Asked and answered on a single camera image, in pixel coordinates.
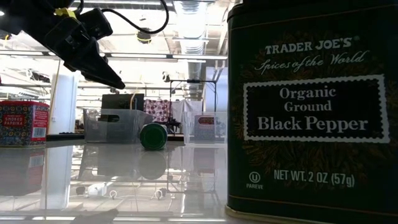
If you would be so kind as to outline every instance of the black cable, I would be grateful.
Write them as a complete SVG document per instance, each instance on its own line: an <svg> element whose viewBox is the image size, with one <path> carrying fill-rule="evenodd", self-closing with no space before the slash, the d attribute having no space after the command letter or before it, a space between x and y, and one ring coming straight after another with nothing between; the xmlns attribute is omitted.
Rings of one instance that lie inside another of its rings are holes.
<svg viewBox="0 0 398 224"><path fill-rule="evenodd" d="M214 86L212 86L212 85L210 85L209 83L206 83L206 86L208 86L209 87L209 89L211 90L211 91L213 91L214 92L214 97L215 97L215 101L216 101L216 110L217 110L217 106L218 106L218 93L216 92L216 88L214 87Z"/></svg>
<svg viewBox="0 0 398 224"><path fill-rule="evenodd" d="M144 32L146 34L157 34L159 32L162 32L167 24L169 23L169 9L167 8L167 4L164 0L160 0L160 3L163 5L164 10L166 11L166 20L164 22L164 24L162 25L161 28L154 30L154 31L149 31L149 30L145 30L137 25L135 25L135 23L131 22L128 18L126 18L124 15L120 14L119 12L113 10L113 9L102 9L102 12L112 12L113 14L119 16L120 18L122 18L124 21L128 22L130 25L132 25L134 28L136 28L137 30Z"/></svg>
<svg viewBox="0 0 398 224"><path fill-rule="evenodd" d="M80 4L74 13L80 15L80 13L83 11L84 7L85 7L85 0L80 0Z"/></svg>

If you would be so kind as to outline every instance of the white pillar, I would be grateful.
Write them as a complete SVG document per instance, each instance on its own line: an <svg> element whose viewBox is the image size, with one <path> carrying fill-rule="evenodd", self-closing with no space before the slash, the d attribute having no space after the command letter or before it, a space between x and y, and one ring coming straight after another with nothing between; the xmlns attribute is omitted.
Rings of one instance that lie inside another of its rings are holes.
<svg viewBox="0 0 398 224"><path fill-rule="evenodd" d="M55 91L55 78L52 77L52 95L54 94L53 113L50 119L49 134L74 132L75 108L78 79L74 74L59 74ZM44 169L40 208L64 209L68 207L70 193L70 176L72 168L73 146L48 148Z"/></svg>
<svg viewBox="0 0 398 224"><path fill-rule="evenodd" d="M57 89L54 92L55 77L52 77L51 98L55 94L53 113L50 119L49 134L62 132L74 132L75 130L75 109L78 79L74 74L59 74Z"/></svg>

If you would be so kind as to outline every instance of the clear plastic bin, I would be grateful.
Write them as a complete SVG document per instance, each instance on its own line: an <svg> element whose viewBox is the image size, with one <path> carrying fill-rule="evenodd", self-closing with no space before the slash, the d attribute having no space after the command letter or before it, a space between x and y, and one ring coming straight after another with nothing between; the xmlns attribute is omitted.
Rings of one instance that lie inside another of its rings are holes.
<svg viewBox="0 0 398 224"><path fill-rule="evenodd" d="M184 112L183 133L186 145L226 146L226 112Z"/></svg>
<svg viewBox="0 0 398 224"><path fill-rule="evenodd" d="M83 110L86 142L139 143L139 133L153 117L139 110Z"/></svg>

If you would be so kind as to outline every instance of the green can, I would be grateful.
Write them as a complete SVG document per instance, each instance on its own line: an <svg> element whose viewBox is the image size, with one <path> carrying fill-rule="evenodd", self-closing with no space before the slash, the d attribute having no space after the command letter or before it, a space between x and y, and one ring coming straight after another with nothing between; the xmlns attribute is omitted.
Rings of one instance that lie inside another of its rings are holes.
<svg viewBox="0 0 398 224"><path fill-rule="evenodd" d="M398 1L228 16L227 213L398 223Z"/></svg>
<svg viewBox="0 0 398 224"><path fill-rule="evenodd" d="M147 124L142 128L139 139L144 149L161 150L167 142L167 131L160 124Z"/></svg>

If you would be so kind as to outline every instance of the trader joe's logo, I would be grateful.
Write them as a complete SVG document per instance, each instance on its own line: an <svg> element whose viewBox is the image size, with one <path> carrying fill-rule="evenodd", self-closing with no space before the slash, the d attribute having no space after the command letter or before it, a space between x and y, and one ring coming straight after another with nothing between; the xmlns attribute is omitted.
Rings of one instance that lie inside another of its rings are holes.
<svg viewBox="0 0 398 224"><path fill-rule="evenodd" d="M267 45L264 47L264 60L259 66L254 69L261 72L264 75L269 70L285 70L291 69L294 73L300 69L319 67L322 65L341 65L351 63L361 63L369 58L370 50L354 50L353 52L335 52L334 50L346 50L353 46L354 41L358 41L359 37L345 37L330 40L319 40L316 42L296 42L289 44L275 44ZM330 50L332 53L330 57L322 57L321 51ZM308 54L305 58L297 60L292 58L291 60L286 59L275 59L274 55L286 55L288 53L300 53L300 52L312 52L314 54Z"/></svg>
<svg viewBox="0 0 398 224"><path fill-rule="evenodd" d="M244 85L245 140L389 143L388 129L383 75Z"/></svg>

